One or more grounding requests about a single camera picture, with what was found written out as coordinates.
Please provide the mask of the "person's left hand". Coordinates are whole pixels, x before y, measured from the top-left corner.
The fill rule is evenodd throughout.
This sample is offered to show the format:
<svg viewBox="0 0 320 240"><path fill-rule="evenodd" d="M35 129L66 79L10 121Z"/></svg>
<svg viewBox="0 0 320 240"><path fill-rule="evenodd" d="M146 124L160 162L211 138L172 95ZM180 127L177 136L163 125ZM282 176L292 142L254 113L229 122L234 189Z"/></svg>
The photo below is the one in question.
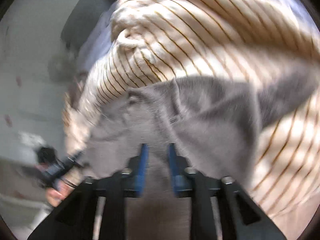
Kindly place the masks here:
<svg viewBox="0 0 320 240"><path fill-rule="evenodd" d="M52 207L57 207L83 180L79 172L70 172L57 180L55 187L46 189L46 200Z"/></svg>

